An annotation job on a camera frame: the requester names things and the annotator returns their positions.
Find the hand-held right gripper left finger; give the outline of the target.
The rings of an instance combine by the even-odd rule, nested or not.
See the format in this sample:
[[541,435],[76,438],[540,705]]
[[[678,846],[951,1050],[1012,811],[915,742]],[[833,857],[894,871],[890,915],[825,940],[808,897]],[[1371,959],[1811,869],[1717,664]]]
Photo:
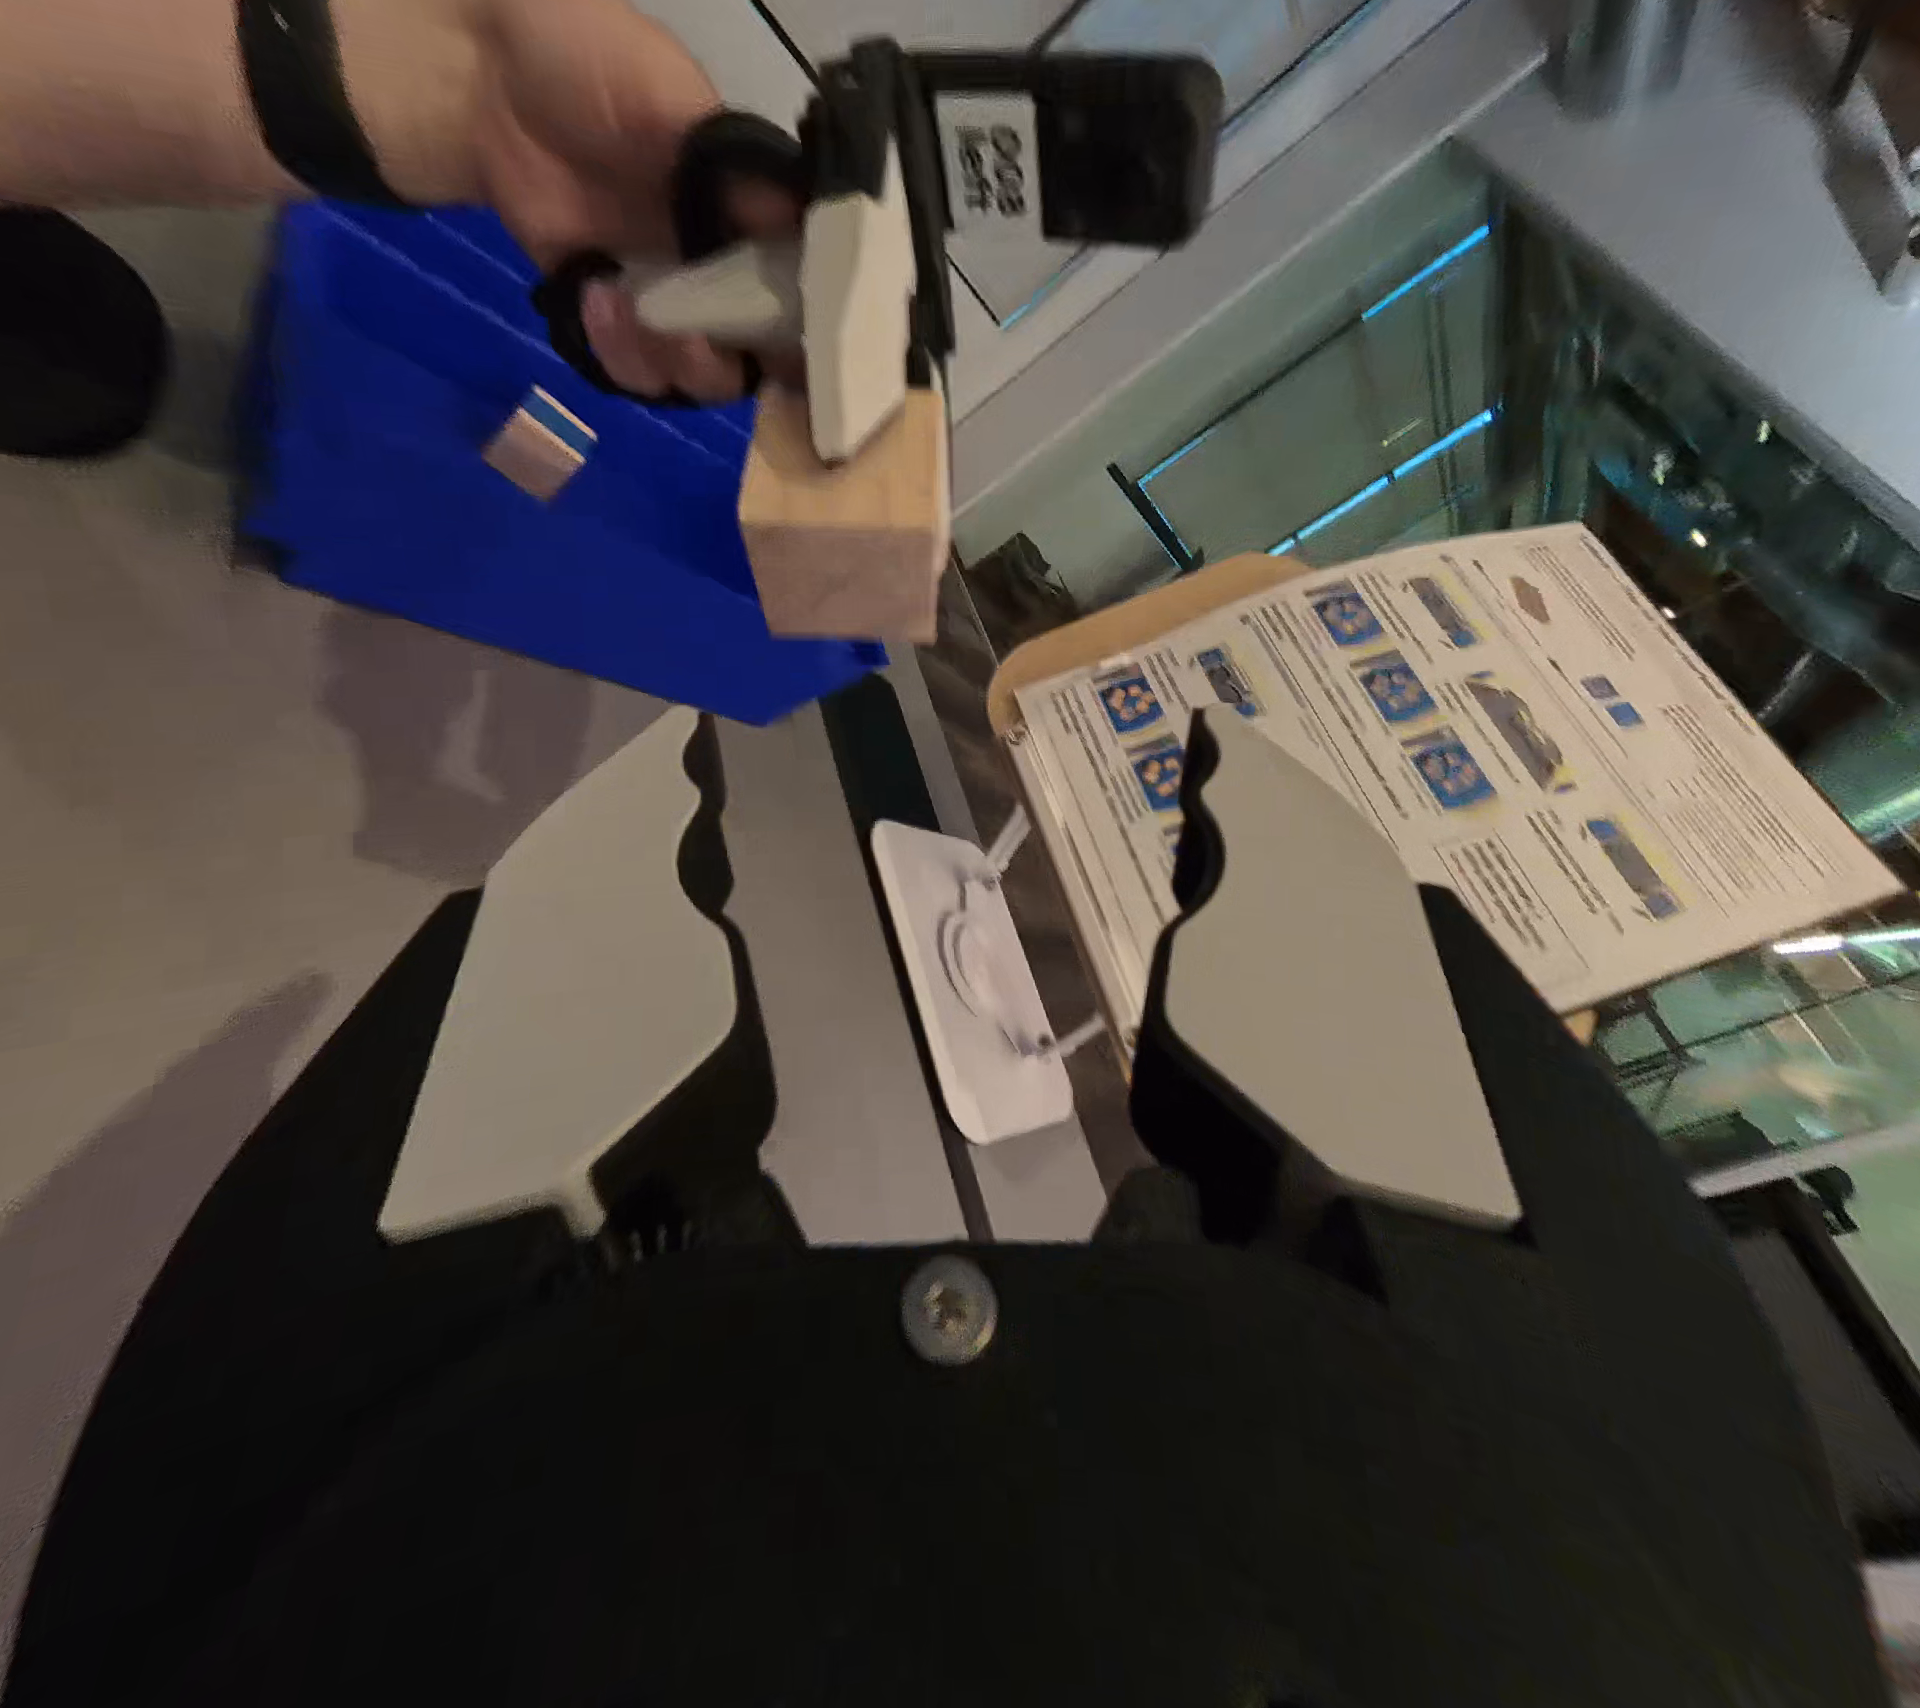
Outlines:
[[389,1244],[751,1185],[777,1112],[730,919],[711,716],[666,709],[482,883],[378,1227]]

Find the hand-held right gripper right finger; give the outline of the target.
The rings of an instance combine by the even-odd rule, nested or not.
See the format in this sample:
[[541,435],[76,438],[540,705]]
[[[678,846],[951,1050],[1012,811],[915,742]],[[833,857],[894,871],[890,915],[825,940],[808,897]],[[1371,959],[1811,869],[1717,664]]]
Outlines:
[[1517,1225],[1420,885],[1374,817],[1233,707],[1191,712],[1179,808],[1138,1038],[1345,1192]]

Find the wooden cube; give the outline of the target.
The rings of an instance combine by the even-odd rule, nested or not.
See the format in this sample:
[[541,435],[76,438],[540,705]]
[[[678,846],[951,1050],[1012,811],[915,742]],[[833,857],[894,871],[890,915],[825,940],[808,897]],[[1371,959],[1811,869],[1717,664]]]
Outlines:
[[736,521],[774,635],[934,644],[951,529],[942,389],[911,385],[859,453],[830,466],[803,398],[763,388]]
[[552,503],[593,459],[598,431],[540,383],[483,440],[482,459],[518,493]]

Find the blue plastic bin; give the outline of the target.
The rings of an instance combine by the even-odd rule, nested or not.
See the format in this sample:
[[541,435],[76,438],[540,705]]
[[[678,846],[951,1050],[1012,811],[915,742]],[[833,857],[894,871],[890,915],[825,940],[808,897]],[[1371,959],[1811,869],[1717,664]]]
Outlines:
[[[736,523],[751,405],[596,389],[536,281],[482,208],[279,212],[235,401],[238,531],[277,577],[750,725],[883,669],[878,641],[769,631]],[[482,459],[531,385],[598,435],[549,503]]]

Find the person's left forearm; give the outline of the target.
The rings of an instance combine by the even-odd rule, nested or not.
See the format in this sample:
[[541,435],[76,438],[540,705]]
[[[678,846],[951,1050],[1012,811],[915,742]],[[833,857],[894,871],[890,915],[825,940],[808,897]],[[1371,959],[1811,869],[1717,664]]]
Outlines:
[[235,0],[2,0],[8,208],[252,208],[300,185],[265,147]]

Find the person's left hand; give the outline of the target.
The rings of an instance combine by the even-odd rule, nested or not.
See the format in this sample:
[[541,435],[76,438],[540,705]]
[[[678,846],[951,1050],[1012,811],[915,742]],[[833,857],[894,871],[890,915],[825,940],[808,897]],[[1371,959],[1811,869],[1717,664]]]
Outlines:
[[670,177],[721,95],[631,0],[330,0],[385,187],[489,208],[540,270],[678,255]]

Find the printed instruction sheet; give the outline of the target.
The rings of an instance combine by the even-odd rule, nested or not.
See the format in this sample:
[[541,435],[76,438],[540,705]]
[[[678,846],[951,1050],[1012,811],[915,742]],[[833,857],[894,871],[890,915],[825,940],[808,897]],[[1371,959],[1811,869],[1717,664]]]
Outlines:
[[1898,885],[1725,684],[1578,521],[1415,543],[1459,557],[1469,601],[1418,586],[1447,650],[1475,614],[1523,660],[1565,768],[1620,800],[1622,840],[1586,856],[1618,919],[1565,1014],[1888,901]]

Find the black wristband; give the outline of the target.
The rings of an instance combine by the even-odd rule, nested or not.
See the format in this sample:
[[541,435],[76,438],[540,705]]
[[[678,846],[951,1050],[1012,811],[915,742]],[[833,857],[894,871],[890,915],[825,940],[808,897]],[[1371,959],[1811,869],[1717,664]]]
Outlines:
[[234,0],[234,37],[256,132],[286,175],[327,201],[411,208],[351,108],[332,0]]

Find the black pad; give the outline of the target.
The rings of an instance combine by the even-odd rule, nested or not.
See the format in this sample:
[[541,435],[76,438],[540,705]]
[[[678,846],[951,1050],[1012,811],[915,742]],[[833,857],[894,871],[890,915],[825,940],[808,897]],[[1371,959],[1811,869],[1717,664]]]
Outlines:
[[77,219],[2,208],[2,451],[117,453],[151,425],[174,363],[151,287]]

